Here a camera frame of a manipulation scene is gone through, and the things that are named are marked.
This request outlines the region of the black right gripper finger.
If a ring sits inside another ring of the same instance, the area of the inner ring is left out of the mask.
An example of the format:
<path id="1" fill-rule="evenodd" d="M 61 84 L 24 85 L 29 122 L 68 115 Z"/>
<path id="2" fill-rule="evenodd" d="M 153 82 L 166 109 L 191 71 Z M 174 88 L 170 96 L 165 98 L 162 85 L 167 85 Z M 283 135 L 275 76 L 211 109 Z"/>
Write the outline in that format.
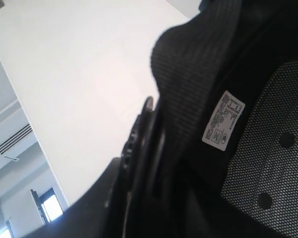
<path id="1" fill-rule="evenodd" d="M 122 238 L 127 193 L 124 160 L 114 158 L 92 187 L 54 221 L 26 238 Z"/>

